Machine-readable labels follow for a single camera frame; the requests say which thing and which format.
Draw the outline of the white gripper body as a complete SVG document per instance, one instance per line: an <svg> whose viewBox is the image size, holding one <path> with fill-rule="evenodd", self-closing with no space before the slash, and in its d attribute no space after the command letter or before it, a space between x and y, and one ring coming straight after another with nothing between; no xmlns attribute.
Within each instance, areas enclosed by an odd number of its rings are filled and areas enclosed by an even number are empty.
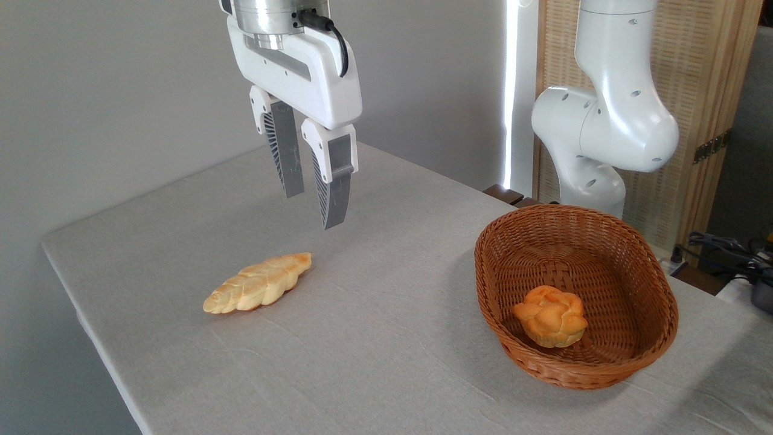
<svg viewBox="0 0 773 435"><path fill-rule="evenodd" d="M243 77L287 103L303 115L337 129L362 115L362 96L353 53L348 70L342 68L339 41L329 33L309 28L283 36L283 49L257 46L234 17L226 20L237 65Z"/></svg>

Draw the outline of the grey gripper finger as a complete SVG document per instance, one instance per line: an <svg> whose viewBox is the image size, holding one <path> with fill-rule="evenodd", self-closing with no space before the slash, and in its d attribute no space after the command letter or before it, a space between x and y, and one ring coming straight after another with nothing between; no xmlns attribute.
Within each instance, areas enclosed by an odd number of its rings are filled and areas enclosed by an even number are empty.
<svg viewBox="0 0 773 435"><path fill-rule="evenodd" d="M307 118L301 131L313 153L321 220L328 230L345 220L350 201L351 174L359 170L356 130L352 124L328 130Z"/></svg>
<svg viewBox="0 0 773 435"><path fill-rule="evenodd" d="M293 108L259 86L249 91L256 130L267 137L285 196L304 192L304 182Z"/></svg>

